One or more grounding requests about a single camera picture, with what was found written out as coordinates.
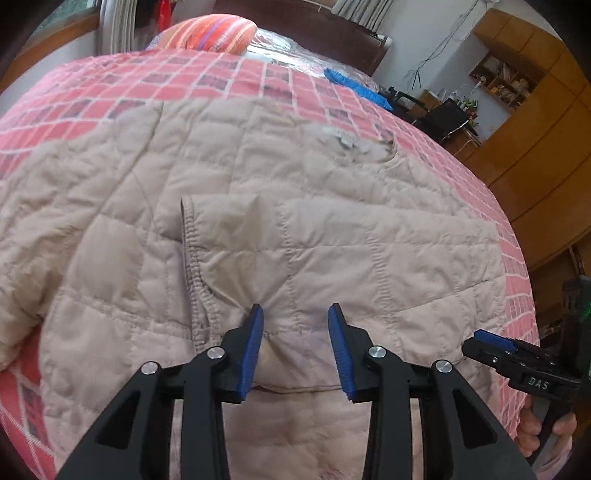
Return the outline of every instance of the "metal pivot screw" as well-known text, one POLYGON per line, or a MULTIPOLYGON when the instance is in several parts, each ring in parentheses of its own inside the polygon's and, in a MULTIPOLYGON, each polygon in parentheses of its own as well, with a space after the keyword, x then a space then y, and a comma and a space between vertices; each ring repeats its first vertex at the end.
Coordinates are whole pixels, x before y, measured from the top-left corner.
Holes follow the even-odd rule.
POLYGON ((152 375, 158 371, 158 364, 156 362, 146 362, 142 365, 141 371, 144 375, 152 375))
POLYGON ((452 365, 447 360, 439 360, 435 364, 435 368, 437 368, 437 370, 440 371, 442 374, 448 374, 452 371, 452 365))
POLYGON ((384 358, 386 356, 386 349, 383 346, 374 345, 368 350, 368 353, 373 358, 384 358))
POLYGON ((224 355, 226 355, 226 351, 220 346, 213 346, 207 351, 207 356, 212 360, 221 358, 224 355))

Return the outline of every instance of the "black chair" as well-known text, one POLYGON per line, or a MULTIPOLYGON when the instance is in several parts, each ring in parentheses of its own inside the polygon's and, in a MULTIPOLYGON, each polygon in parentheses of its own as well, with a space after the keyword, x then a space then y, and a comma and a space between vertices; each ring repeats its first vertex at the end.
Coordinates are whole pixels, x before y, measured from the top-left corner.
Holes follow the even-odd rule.
POLYGON ((388 98, 388 103, 394 109, 394 115, 425 132, 439 144, 443 143, 452 133, 465 127, 470 121, 468 114, 450 98, 433 110, 427 109, 421 100, 404 92, 398 92, 393 98, 388 98), (400 103, 402 98, 410 100, 425 110, 425 115, 418 118, 410 115, 410 109, 400 103))

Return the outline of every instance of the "finger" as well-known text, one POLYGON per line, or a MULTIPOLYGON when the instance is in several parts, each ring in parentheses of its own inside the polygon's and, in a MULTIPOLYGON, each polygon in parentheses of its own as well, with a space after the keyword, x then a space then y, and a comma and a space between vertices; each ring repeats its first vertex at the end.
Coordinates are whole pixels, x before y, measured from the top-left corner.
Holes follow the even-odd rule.
POLYGON ((574 413, 568 413, 554 424, 552 432, 556 435, 570 437, 577 429, 577 417, 574 413))
POLYGON ((517 428, 517 441, 519 445, 525 450, 535 452, 540 448, 540 439, 534 435, 524 432, 521 428, 517 428))
POLYGON ((530 435, 539 435, 542 431, 541 422, 535 418, 535 415, 528 408, 522 408, 519 412, 521 430, 530 435))
POLYGON ((519 451, 521 452, 521 454, 525 457, 525 458, 529 458, 533 455, 534 451, 533 450, 528 450, 527 448, 523 448, 521 446, 521 444, 519 443, 519 438, 515 437, 515 444, 517 445, 517 448, 519 449, 519 451))

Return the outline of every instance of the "electrical cable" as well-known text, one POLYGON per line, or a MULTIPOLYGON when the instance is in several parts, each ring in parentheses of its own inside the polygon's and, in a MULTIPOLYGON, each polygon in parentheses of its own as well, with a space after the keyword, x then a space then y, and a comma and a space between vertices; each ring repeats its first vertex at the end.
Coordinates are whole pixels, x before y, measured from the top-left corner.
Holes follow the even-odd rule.
POLYGON ((468 17, 470 16, 470 14, 474 11, 474 9, 476 8, 476 6, 478 5, 478 3, 480 1, 483 0, 476 0, 472 6, 462 15, 460 15, 456 21, 453 23, 451 29, 450 29, 450 33, 447 37, 445 37, 441 43, 435 48, 435 50, 433 50, 433 52, 424 60, 420 61, 419 64, 417 65, 417 67, 414 70, 409 70, 408 73, 405 75, 404 79, 409 79, 411 76, 413 78, 413 82, 412 82, 412 86, 410 86, 409 90, 413 90, 414 86, 416 85, 417 81, 418 81, 418 85, 419 87, 423 87, 421 84, 421 69, 430 61, 435 60, 436 58, 438 58, 443 51, 446 49, 446 47, 449 45, 449 42, 452 41, 452 39, 454 39, 454 35, 458 32, 458 30, 460 30, 460 28, 462 27, 462 25, 466 22, 466 20, 468 19, 468 17))

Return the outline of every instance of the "pink striped pillow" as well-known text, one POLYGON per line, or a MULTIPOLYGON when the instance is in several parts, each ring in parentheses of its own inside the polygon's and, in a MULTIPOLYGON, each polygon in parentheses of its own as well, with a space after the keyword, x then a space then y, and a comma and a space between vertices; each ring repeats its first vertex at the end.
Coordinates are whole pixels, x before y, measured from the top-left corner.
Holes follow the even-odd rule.
POLYGON ((191 18, 164 30, 152 48, 184 48, 242 55, 256 33, 256 24, 236 15, 212 14, 191 18))

